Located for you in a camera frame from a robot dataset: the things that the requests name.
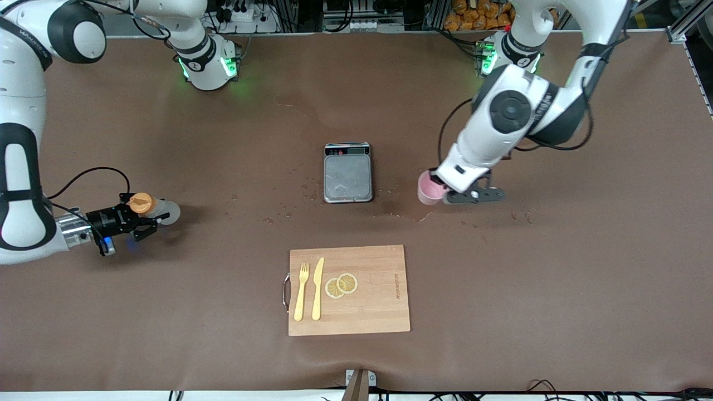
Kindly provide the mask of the clear sauce bottle orange cap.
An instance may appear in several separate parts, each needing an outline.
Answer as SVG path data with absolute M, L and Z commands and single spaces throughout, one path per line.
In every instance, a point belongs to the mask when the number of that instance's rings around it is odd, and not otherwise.
M 160 225 L 175 223 L 181 214 L 180 206 L 173 201 L 156 198 L 146 192 L 135 193 L 128 198 L 130 210 L 146 218 L 157 218 Z

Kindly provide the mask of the pink plastic cup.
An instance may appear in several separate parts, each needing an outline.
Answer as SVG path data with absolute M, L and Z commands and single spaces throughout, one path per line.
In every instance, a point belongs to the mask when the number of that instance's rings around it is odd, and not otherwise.
M 442 202 L 449 191 L 447 186 L 434 180 L 431 173 L 432 170 L 423 171 L 417 180 L 418 200 L 426 206 Z

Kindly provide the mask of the silver digital kitchen scale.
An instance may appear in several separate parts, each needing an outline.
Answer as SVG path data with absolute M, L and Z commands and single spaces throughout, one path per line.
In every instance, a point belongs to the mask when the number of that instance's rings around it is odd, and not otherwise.
M 364 141 L 324 145 L 324 200 L 330 204 L 373 200 L 371 145 Z

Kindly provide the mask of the wooden cutting board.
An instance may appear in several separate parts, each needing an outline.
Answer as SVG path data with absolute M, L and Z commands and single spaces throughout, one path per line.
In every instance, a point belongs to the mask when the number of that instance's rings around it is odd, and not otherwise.
M 311 319 L 314 300 L 312 277 L 324 258 L 321 318 Z M 300 266 L 310 264 L 305 287 L 305 314 L 295 321 Z M 359 282 L 353 294 L 341 294 L 337 277 L 353 274 Z M 292 250 L 289 254 L 290 300 L 288 335 L 322 336 L 408 332 L 412 328 L 408 304 L 405 249 L 402 244 L 351 248 Z

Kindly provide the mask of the orange snack packets pile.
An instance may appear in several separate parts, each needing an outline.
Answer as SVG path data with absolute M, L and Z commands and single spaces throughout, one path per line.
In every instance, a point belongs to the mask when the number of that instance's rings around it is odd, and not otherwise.
M 446 31 L 503 30 L 515 19 L 509 0 L 451 0 L 450 6 L 443 23 Z

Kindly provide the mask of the yellow plastic fork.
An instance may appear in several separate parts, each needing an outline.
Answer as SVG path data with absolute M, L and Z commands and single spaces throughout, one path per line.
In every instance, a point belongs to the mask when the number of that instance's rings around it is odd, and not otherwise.
M 310 264 L 308 262 L 303 262 L 300 266 L 300 273 L 298 276 L 300 286 L 298 287 L 298 292 L 296 295 L 296 304 L 294 312 L 294 320 L 302 321 L 305 314 L 305 287 L 306 282 L 310 278 Z

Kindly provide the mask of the yellow plastic knife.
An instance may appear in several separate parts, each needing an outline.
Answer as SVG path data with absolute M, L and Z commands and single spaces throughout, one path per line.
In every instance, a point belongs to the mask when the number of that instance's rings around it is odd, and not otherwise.
M 318 321 L 321 318 L 321 293 L 323 292 L 323 267 L 324 258 L 318 260 L 318 264 L 314 269 L 312 281 L 314 284 L 314 300 L 311 308 L 311 319 Z

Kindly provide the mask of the white power strip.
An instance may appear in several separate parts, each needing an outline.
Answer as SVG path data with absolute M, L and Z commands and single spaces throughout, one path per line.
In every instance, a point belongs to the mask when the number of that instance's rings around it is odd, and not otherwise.
M 282 26 L 275 7 L 266 0 L 212 0 L 208 21 L 217 33 L 280 33 Z

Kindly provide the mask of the metal table edge bracket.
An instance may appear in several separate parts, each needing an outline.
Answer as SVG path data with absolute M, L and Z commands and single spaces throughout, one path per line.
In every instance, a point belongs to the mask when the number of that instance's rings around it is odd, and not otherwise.
M 370 390 L 376 383 L 376 374 L 371 370 L 347 370 L 341 401 L 369 401 Z

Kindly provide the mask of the aluminium frame profile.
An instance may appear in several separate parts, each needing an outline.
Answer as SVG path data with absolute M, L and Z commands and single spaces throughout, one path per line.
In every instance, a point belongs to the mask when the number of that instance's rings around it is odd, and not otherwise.
M 670 28 L 688 40 L 688 58 L 713 119 L 713 0 L 667 1 L 676 18 Z

